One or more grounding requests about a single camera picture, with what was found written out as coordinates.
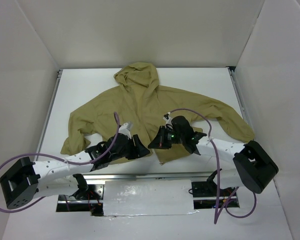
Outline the tan hooded zip jacket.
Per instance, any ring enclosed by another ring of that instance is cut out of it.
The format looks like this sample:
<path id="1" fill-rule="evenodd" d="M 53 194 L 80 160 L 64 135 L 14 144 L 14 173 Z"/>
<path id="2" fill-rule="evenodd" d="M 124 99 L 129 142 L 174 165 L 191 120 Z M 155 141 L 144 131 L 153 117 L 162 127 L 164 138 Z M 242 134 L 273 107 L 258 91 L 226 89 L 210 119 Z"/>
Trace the tan hooded zip jacket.
<path id="1" fill-rule="evenodd" d="M 74 155 L 85 150 L 88 135 L 99 134 L 104 140 L 115 134 L 114 113 L 122 123 L 132 122 L 132 133 L 148 145 L 164 123 L 163 116 L 181 114 L 190 123 L 204 118 L 216 119 L 233 139 L 247 143 L 255 133 L 243 118 L 226 103 L 183 89 L 162 86 L 156 67 L 136 62 L 114 75 L 117 86 L 110 88 L 74 110 L 68 120 L 68 136 L 60 150 Z"/>

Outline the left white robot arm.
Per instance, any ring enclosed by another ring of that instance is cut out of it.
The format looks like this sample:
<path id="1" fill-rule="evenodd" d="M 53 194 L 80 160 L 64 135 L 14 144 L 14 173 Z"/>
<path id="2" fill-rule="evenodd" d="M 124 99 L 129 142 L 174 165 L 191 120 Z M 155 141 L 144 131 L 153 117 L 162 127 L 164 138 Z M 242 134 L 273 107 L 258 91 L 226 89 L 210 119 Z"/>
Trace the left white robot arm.
<path id="1" fill-rule="evenodd" d="M 81 200 L 88 194 L 84 173 L 106 168 L 121 158 L 135 160 L 148 154 L 138 135 L 129 138 L 120 133 L 60 160 L 31 161 L 28 156 L 22 157 L 0 177 L 6 207 L 15 210 L 32 199 L 51 195 Z"/>

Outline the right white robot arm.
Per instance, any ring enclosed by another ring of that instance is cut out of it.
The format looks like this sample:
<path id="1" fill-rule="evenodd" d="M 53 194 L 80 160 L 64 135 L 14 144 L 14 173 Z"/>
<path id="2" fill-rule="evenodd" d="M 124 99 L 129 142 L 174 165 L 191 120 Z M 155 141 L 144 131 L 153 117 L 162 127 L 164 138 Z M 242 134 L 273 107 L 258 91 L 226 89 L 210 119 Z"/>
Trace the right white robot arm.
<path id="1" fill-rule="evenodd" d="M 171 118 L 164 115 L 165 125 L 159 127 L 150 149 L 168 150 L 174 144 L 183 145 L 190 154 L 205 155 L 233 163 L 235 168 L 221 170 L 210 176 L 208 192 L 220 195 L 226 188 L 246 187 L 255 194 L 261 194 L 279 172 L 278 166 L 262 146 L 251 140 L 248 143 L 235 143 L 209 137 L 195 131 L 184 116 Z"/>

